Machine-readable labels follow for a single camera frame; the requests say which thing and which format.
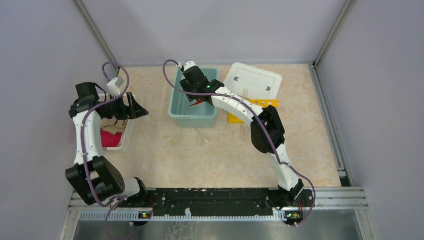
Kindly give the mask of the glass funnel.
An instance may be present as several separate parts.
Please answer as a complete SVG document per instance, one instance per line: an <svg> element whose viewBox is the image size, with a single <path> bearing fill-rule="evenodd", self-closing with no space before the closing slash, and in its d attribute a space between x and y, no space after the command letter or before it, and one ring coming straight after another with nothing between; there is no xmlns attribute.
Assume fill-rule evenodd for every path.
<svg viewBox="0 0 424 240"><path fill-rule="evenodd" d="M195 130L195 132L198 134L198 136L200 137L200 139L202 140L202 142L204 143L204 144L207 144L208 142L209 142L209 137L208 136L206 136L204 133L202 133L199 129L197 129L197 128L195 128L194 129Z"/></svg>

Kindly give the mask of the clear glass test tube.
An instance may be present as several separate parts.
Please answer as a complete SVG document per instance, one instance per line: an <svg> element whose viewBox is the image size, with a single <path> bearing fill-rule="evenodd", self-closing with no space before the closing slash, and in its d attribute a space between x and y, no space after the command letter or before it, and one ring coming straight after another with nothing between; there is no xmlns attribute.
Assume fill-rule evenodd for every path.
<svg viewBox="0 0 424 240"><path fill-rule="evenodd" d="M244 89L242 96L244 99L249 99L249 90L247 88Z"/></svg>

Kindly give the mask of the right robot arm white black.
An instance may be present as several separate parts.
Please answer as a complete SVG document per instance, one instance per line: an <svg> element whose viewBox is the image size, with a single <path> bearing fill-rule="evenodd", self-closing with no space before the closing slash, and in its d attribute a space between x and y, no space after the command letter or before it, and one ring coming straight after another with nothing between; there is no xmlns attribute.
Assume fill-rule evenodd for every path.
<svg viewBox="0 0 424 240"><path fill-rule="evenodd" d="M301 200L304 184L291 168L286 148L285 128L278 110L269 105L256 105L236 93L219 80L208 80L204 72L194 63L179 65L183 78L182 91L190 101L208 103L227 111L248 125L252 145L266 154L275 170L281 199L287 206L295 206Z"/></svg>

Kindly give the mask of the wash bottle red cap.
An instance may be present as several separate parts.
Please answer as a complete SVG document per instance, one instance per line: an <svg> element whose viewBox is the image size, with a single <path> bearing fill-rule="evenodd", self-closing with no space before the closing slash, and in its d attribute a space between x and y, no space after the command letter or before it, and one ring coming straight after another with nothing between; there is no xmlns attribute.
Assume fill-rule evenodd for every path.
<svg viewBox="0 0 424 240"><path fill-rule="evenodd" d="M194 107L194 106L200 105L202 103L203 103L203 101L201 99L197 99L194 103L190 104L189 107Z"/></svg>

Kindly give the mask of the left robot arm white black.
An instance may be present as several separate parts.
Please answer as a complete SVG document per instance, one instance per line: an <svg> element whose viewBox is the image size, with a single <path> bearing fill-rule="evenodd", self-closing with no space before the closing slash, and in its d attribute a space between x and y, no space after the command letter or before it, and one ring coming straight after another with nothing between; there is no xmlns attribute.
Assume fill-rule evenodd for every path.
<svg viewBox="0 0 424 240"><path fill-rule="evenodd" d="M149 115L131 92L125 96L100 101L97 84L84 82L76 85L77 100L69 115L78 132L74 164L65 177L85 204L105 204L114 198L130 198L138 207L149 203L150 193L138 177L124 178L104 156L101 138L103 119L135 120Z"/></svg>

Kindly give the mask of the white plastic lid tray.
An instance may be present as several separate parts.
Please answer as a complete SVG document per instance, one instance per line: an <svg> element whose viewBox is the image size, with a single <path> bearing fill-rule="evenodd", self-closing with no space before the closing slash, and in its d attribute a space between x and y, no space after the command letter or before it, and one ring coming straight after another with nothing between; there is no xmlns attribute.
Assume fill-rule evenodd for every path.
<svg viewBox="0 0 424 240"><path fill-rule="evenodd" d="M283 76L251 65L234 63L223 81L233 93L243 97L248 89L249 99L277 99Z"/></svg>

